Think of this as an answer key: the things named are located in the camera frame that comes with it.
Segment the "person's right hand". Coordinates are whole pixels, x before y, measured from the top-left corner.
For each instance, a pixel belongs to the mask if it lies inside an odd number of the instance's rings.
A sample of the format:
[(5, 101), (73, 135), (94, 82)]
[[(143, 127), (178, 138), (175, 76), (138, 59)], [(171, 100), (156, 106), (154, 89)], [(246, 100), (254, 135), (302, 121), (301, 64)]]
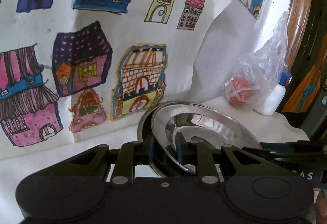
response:
[(327, 224), (327, 196), (326, 190), (314, 189), (318, 195), (315, 202), (316, 223)]

